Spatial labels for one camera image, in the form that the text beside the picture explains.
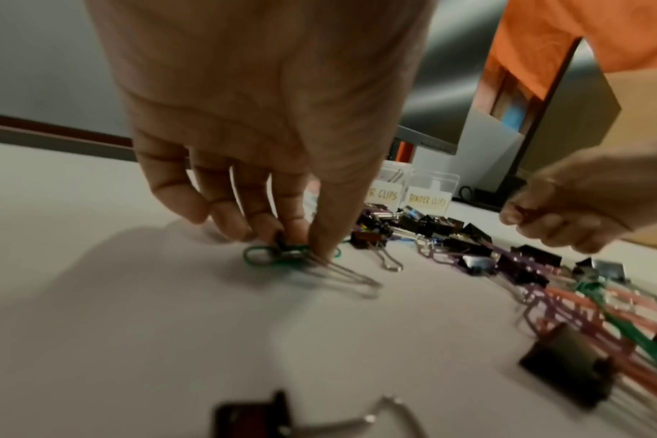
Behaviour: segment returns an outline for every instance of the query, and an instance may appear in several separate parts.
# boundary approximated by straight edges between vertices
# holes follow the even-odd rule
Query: plastic container
[[[405,182],[410,178],[413,166],[410,163],[385,161],[379,176],[372,182],[365,202],[380,203],[396,211],[401,204]]]
[[[413,169],[406,180],[401,208],[411,206],[431,216],[444,216],[460,177],[453,173]]]

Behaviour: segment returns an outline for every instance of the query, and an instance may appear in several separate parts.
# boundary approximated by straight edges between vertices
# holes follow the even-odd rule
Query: white table
[[[493,213],[449,213],[523,242]],[[248,267],[242,248],[167,212],[135,163],[0,145],[0,438],[203,438],[215,404],[281,387],[301,424],[396,393],[437,438],[637,433],[516,365],[533,340],[490,281],[406,243],[389,245],[403,273],[343,248],[340,263],[387,285],[360,300]],[[602,256],[657,284],[656,250]],[[407,435],[387,419],[365,436]]]

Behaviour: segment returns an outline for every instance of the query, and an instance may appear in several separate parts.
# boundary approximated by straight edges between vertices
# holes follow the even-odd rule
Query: label
[[[390,210],[396,211],[399,207],[402,193],[402,184],[387,183],[386,181],[373,181],[370,191],[367,192],[365,202],[382,203]]]
[[[406,197],[401,205],[411,206],[424,214],[444,216],[452,198],[453,194],[449,192],[430,188],[408,187]]]

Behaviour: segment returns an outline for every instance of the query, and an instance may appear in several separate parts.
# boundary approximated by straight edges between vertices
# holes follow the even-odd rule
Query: wall
[[[80,0],[0,0],[0,115],[127,136]]]

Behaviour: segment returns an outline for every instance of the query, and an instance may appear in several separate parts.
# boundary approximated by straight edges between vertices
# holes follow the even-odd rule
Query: person
[[[195,224],[211,217],[232,240],[282,233],[332,253],[391,144],[436,1],[86,3],[160,202]],[[310,173],[321,182],[311,225]],[[657,140],[578,152],[533,177],[500,218],[584,253],[655,223]]]

